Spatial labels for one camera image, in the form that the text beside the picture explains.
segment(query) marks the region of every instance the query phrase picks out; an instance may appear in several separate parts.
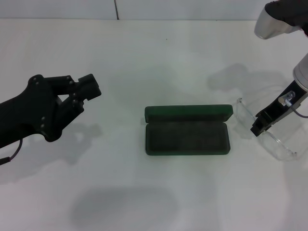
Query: cable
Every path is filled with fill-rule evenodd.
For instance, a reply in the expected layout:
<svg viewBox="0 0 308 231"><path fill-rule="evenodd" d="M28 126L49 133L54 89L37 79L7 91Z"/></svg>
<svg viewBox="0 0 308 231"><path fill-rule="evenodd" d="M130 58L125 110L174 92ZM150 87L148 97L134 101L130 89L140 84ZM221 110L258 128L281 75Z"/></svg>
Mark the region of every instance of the cable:
<svg viewBox="0 0 308 231"><path fill-rule="evenodd" d="M4 165L4 164L10 162L11 160L13 160L17 156L17 154L19 153L22 145L23 145L23 139L20 139L18 148L16 149L14 154L11 157L8 156L8 157L5 157L5 158L1 158L0 159L0 165Z"/></svg>
<svg viewBox="0 0 308 231"><path fill-rule="evenodd" d="M297 110L295 110L295 108L293 108L293 105L290 106L290 108L291 108L292 111L293 111L295 114L297 114L299 117L302 117L302 118L304 118L304 119L308 119L308 116L305 116L305 115L302 115L302 114L298 113Z"/></svg>

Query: white tabletop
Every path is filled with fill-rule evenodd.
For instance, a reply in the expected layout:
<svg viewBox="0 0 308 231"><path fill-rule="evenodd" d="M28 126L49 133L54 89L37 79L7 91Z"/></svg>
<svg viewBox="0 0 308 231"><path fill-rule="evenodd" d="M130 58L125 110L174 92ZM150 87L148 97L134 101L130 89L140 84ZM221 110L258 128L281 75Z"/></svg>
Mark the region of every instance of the white tabletop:
<svg viewBox="0 0 308 231"><path fill-rule="evenodd" d="M146 106L233 104L292 81L305 35L261 40L254 25L1 19L1 102L35 74L93 73L102 90L58 141L26 138L0 166L1 230L307 230L308 165L279 162L242 139L234 117L226 156L144 151Z"/></svg>

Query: white table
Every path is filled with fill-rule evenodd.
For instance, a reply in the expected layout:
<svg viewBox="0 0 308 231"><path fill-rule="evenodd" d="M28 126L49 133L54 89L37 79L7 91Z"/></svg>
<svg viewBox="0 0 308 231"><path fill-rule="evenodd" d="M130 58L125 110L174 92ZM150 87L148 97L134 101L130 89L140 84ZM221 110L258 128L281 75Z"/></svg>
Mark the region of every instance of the white table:
<svg viewBox="0 0 308 231"><path fill-rule="evenodd" d="M144 151L146 106L234 103L292 81L308 52L305 35L264 41L254 25L1 19L1 102L35 74L93 73L102 90L58 141L29 137L0 166L1 230L307 230L306 161L273 159L240 137L234 117L226 156Z"/></svg>

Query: white wall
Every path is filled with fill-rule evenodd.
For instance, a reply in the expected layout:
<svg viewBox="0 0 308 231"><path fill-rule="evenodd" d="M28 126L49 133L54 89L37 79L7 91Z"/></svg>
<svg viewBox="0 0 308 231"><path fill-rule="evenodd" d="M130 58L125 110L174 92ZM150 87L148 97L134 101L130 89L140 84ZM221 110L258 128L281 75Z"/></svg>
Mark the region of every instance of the white wall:
<svg viewBox="0 0 308 231"><path fill-rule="evenodd" d="M270 0L116 0L120 19L256 20Z"/></svg>
<svg viewBox="0 0 308 231"><path fill-rule="evenodd" d="M0 18L116 19L114 0L0 0Z"/></svg>

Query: black cable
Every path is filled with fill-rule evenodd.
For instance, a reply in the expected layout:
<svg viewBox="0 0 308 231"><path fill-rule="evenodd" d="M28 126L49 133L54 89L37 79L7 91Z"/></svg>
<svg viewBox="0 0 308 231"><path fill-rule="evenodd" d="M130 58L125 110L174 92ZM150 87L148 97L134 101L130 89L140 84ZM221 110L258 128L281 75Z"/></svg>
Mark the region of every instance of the black cable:
<svg viewBox="0 0 308 231"><path fill-rule="evenodd" d="M14 154L11 157L8 156L8 157L0 159L0 165L4 165L4 164L10 162L11 160L13 160L15 158L15 156L17 156L17 154L19 153L22 145L23 145L23 139L21 139L19 141L18 148L16 149L16 151L14 152Z"/></svg>
<svg viewBox="0 0 308 231"><path fill-rule="evenodd" d="M298 113L297 110L295 110L295 108L293 108L293 105L292 105L290 108L291 108L292 111L293 111L295 114L297 114L299 117L302 117L302 118L304 118L304 119L308 119L308 116L302 115L302 114Z"/></svg>

